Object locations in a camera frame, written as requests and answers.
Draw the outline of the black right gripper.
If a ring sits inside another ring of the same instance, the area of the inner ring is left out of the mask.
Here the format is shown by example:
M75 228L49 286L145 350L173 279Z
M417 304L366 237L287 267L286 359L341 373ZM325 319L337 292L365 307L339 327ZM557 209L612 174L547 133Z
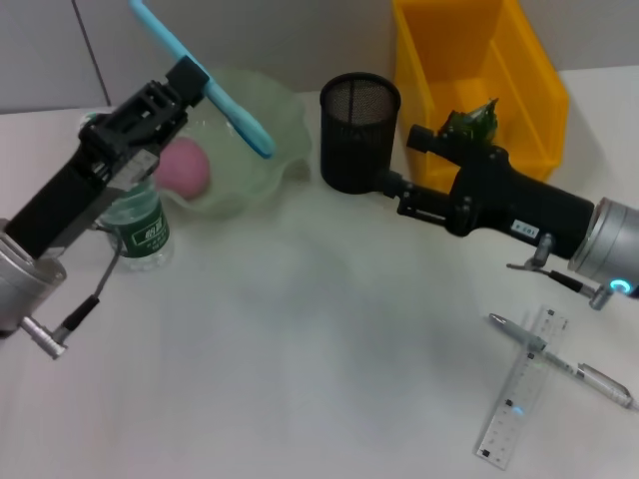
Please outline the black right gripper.
M406 145L433 153L460 167L449 195L418 186L401 174L380 175L380 192L398 198L400 216L434 225L466 237L478 229L491 229L538 246L553 237L551 253L570 259L585 239L594 204L527 177L502 153L475 153L466 132L448 128L436 132L413 125Z

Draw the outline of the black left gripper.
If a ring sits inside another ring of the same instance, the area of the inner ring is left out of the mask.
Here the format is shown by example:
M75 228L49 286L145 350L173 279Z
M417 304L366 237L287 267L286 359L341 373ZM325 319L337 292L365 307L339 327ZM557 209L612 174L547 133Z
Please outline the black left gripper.
M159 161L161 131L176 129L176 90L147 83L79 132L71 159L12 218L4 233L34 259L68 247Z

